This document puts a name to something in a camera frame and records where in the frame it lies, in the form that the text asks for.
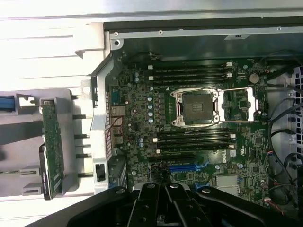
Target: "motherboard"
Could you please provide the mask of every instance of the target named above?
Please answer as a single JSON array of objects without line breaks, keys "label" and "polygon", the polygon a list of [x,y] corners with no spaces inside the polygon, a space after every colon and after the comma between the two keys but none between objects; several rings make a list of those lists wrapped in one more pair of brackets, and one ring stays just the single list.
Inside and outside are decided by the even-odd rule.
[{"label": "motherboard", "polygon": [[268,188],[265,67],[254,59],[153,62],[125,68],[109,87],[113,146],[127,185],[165,165],[191,190],[216,187],[262,205]]}]

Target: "cpu socket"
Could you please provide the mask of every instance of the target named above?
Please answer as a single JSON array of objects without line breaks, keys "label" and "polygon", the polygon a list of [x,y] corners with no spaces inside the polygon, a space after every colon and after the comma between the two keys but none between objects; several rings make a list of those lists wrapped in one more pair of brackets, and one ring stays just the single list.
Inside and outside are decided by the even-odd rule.
[{"label": "cpu socket", "polygon": [[[225,119],[223,104],[224,92],[246,90],[247,101],[250,103],[248,119],[228,121]],[[184,88],[173,91],[170,96],[176,99],[177,118],[172,125],[181,128],[207,127],[222,122],[240,123],[254,122],[254,113],[258,109],[258,100],[253,96],[251,87],[216,89],[216,88]]]}]

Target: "circuit board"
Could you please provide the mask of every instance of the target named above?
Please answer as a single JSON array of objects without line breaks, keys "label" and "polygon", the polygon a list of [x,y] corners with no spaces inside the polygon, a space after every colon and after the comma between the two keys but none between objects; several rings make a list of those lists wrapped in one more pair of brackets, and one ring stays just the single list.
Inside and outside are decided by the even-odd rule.
[{"label": "circuit board", "polygon": [[[225,122],[212,123],[216,111],[205,112],[214,105],[207,100],[208,88],[224,91],[217,108],[223,109]],[[250,122],[248,89],[258,100]],[[193,191],[209,185],[262,205],[268,184],[262,166],[268,151],[264,66],[253,59],[138,64],[123,70],[109,90],[111,106],[125,110],[113,135],[115,146],[127,154],[130,190],[149,180],[153,163],[165,161],[172,181]],[[178,90],[183,92],[180,110],[173,97]],[[196,98],[198,90],[201,98]],[[203,101],[189,108],[185,104],[191,100]],[[183,111],[186,126],[175,125],[178,111]],[[192,127],[195,124],[208,125]]]},{"label": "circuit board", "polygon": [[64,177],[62,142],[54,100],[44,100],[42,107],[45,145],[40,148],[43,193],[46,200],[61,191]]}]

